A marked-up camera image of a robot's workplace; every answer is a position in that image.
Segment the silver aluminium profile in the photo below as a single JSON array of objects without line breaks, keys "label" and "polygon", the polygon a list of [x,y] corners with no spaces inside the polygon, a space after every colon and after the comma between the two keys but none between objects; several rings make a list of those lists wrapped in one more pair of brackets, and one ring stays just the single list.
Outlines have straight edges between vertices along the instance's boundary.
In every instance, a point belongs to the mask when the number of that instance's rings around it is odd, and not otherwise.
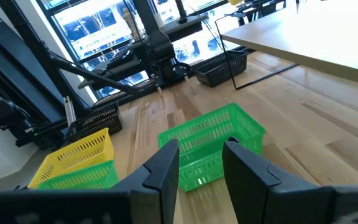
[{"label": "silver aluminium profile", "polygon": [[66,113],[68,127],[70,127],[71,123],[76,121],[75,110],[69,96],[65,96],[63,102],[65,106],[65,113]]}]

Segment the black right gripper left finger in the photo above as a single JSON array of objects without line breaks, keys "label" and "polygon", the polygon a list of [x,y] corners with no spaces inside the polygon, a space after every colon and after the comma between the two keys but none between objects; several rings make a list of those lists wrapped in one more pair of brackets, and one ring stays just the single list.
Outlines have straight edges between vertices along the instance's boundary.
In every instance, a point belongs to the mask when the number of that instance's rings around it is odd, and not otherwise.
[{"label": "black right gripper left finger", "polygon": [[0,224],[172,224],[179,147],[172,139],[110,189],[0,193]]}]

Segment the green plastic basket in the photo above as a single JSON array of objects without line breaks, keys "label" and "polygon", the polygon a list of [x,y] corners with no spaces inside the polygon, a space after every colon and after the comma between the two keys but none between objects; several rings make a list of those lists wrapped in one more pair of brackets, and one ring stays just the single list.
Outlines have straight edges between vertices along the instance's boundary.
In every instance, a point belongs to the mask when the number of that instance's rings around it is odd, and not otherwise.
[{"label": "green plastic basket", "polygon": [[158,146],[177,139],[180,150],[178,186],[185,192],[224,176],[223,144],[233,136],[260,155],[265,129],[236,103],[230,103],[158,135]]},{"label": "green plastic basket", "polygon": [[114,161],[106,161],[84,169],[59,175],[42,182],[44,190],[109,189],[119,182]]}]

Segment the black folded panel stand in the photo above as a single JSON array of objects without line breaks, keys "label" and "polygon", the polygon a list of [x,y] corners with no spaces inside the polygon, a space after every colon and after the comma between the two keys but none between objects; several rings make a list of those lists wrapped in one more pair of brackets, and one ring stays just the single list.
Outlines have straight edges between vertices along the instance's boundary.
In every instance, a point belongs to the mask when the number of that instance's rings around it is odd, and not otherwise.
[{"label": "black folded panel stand", "polygon": [[63,145],[67,122],[63,96],[30,48],[0,20],[0,129],[16,146],[34,143],[56,150]]}]

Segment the beige tall object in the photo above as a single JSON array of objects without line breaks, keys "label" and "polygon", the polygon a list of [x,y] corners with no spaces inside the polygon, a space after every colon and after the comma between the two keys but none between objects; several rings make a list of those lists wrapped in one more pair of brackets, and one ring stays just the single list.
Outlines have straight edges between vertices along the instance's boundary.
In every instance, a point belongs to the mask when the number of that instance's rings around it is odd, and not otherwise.
[{"label": "beige tall object", "polygon": [[138,42],[141,40],[140,31],[137,28],[136,21],[134,20],[131,12],[125,7],[123,10],[123,18],[128,26],[128,28],[131,31],[132,38],[135,42]]}]

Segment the black platform table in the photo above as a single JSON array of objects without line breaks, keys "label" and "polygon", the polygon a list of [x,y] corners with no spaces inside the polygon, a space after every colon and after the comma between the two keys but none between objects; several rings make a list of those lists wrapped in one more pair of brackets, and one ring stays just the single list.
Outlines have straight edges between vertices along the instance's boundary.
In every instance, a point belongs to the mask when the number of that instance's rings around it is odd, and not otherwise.
[{"label": "black platform table", "polygon": [[161,27],[160,30],[168,36],[171,42],[175,42],[201,31],[203,29],[202,22],[208,18],[207,15],[188,16],[185,23],[179,24],[177,21],[171,21]]}]

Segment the yellow plastic basket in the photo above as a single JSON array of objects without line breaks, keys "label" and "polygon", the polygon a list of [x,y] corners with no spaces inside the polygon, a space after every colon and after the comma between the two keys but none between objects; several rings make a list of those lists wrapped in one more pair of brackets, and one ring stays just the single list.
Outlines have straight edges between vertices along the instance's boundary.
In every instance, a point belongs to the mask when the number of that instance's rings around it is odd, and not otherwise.
[{"label": "yellow plastic basket", "polygon": [[104,128],[47,155],[27,187],[35,189],[56,176],[112,159],[114,147],[109,129]]}]

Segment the black plastic basket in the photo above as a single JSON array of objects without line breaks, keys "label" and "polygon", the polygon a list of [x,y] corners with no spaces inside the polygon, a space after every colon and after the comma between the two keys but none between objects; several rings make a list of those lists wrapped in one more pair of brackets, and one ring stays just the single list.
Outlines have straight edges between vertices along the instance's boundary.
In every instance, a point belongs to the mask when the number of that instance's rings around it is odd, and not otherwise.
[{"label": "black plastic basket", "polygon": [[65,145],[73,143],[104,128],[108,128],[110,135],[122,129],[122,118],[118,102],[102,106],[88,116],[71,123],[63,143]]},{"label": "black plastic basket", "polygon": [[231,79],[230,71],[235,77],[246,68],[247,52],[229,50],[194,66],[191,71],[201,84],[213,88]]}]

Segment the black metal frame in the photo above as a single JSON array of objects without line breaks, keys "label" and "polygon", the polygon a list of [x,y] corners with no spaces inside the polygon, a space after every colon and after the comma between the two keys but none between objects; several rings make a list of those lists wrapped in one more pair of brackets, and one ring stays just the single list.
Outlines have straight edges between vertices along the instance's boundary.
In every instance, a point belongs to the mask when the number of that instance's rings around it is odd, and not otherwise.
[{"label": "black metal frame", "polygon": [[41,64],[53,84],[57,87],[58,91],[63,96],[70,97],[77,115],[81,117],[87,116],[96,108],[94,106],[90,108],[84,106],[81,98],[76,94],[69,82],[65,79],[62,70],[75,75],[80,75],[97,83],[112,86],[132,96],[145,96],[152,89],[150,85],[138,87],[122,85],[110,78],[79,67],[77,64],[64,59],[47,48],[15,0],[0,0],[0,8],[14,25],[16,31],[18,31],[25,44],[28,48],[30,48],[31,52],[39,61],[39,64]]}]

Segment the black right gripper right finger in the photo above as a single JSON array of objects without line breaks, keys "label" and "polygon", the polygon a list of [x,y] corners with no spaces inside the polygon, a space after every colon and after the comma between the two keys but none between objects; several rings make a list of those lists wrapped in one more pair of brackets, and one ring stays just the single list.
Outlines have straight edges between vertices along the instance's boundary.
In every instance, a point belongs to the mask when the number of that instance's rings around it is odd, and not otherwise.
[{"label": "black right gripper right finger", "polygon": [[224,142],[222,158],[239,224],[358,224],[358,185],[317,186],[234,137]]}]

